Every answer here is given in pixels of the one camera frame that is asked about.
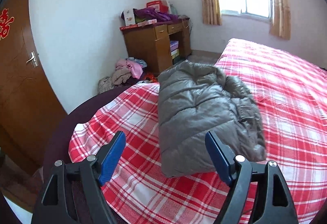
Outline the brown wooden door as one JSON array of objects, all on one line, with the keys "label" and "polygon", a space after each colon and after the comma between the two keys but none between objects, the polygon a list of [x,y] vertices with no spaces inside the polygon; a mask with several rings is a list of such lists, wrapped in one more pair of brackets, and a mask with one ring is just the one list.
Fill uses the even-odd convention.
[{"label": "brown wooden door", "polygon": [[[6,0],[15,21],[1,39],[1,149],[33,175],[42,165],[52,132],[66,117],[44,73],[34,43],[29,0]],[[39,66],[26,64],[34,51]]]}]

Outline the right beige curtain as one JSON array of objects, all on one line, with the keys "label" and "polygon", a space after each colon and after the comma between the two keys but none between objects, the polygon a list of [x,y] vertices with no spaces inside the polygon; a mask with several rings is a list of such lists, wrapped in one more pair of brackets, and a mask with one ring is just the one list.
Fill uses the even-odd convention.
[{"label": "right beige curtain", "polygon": [[273,0],[269,33],[289,41],[291,38],[291,14],[288,0]]}]

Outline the red gift box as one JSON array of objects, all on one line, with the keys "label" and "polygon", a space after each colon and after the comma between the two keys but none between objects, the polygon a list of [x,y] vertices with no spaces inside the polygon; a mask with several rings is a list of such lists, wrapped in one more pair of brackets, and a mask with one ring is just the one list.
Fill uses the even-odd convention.
[{"label": "red gift box", "polygon": [[166,0],[155,0],[146,3],[146,7],[152,7],[157,12],[169,13],[169,5]]}]

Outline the red door decoration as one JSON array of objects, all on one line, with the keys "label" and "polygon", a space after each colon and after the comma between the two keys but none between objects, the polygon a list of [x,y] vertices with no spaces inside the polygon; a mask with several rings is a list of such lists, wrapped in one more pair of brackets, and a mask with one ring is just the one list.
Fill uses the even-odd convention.
[{"label": "red door decoration", "polygon": [[9,9],[4,8],[0,15],[0,38],[5,39],[11,29],[11,23],[15,21],[13,16],[9,16]]}]

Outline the white carton on desk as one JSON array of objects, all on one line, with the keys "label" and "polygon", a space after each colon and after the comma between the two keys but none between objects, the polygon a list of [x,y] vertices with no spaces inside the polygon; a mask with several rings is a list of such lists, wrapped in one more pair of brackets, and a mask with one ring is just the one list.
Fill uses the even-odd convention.
[{"label": "white carton on desk", "polygon": [[126,26],[131,26],[136,24],[133,8],[124,10],[123,15],[124,15],[124,21]]}]

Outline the wooden desk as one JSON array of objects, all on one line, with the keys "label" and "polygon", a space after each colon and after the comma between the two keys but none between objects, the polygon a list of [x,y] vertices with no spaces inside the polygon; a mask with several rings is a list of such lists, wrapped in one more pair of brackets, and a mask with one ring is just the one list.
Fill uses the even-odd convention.
[{"label": "wooden desk", "polygon": [[181,58],[191,53],[189,18],[178,22],[163,22],[123,29],[128,56],[144,60],[148,71],[159,75],[173,65],[170,42],[178,41]]}]

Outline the purple clothes on desk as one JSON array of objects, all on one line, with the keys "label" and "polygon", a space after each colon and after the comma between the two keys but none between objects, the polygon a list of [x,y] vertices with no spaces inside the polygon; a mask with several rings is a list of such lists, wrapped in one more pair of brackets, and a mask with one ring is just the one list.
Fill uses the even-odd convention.
[{"label": "purple clothes on desk", "polygon": [[177,22],[180,20],[177,15],[160,12],[155,10],[155,8],[153,7],[147,7],[142,9],[134,8],[133,11],[136,17],[146,20],[156,19],[157,22],[170,22],[170,21]]}]

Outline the stacked boxes under desk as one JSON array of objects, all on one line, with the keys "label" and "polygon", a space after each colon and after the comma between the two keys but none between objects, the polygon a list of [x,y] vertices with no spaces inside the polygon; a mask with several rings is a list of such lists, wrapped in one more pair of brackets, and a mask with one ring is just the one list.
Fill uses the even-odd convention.
[{"label": "stacked boxes under desk", "polygon": [[178,41],[170,41],[170,51],[171,51],[172,64],[176,64],[181,57]]}]

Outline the pile of clothes on floor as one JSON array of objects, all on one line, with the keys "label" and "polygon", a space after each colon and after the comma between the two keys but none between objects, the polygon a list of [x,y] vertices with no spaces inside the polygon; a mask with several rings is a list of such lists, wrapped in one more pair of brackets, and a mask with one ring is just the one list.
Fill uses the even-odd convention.
[{"label": "pile of clothes on floor", "polygon": [[157,78],[153,73],[147,71],[147,67],[144,60],[134,57],[118,60],[113,74],[99,80],[98,93],[101,94],[118,87],[133,86],[138,82],[157,83]]}]

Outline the grey puffer jacket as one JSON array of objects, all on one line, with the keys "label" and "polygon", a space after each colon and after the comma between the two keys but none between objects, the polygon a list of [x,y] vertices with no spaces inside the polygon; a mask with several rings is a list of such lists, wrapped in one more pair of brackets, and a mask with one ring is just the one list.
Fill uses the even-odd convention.
[{"label": "grey puffer jacket", "polygon": [[166,177],[214,171],[207,132],[249,161],[266,159],[258,105],[238,77],[214,65],[184,61],[163,71],[158,81],[161,171]]}]

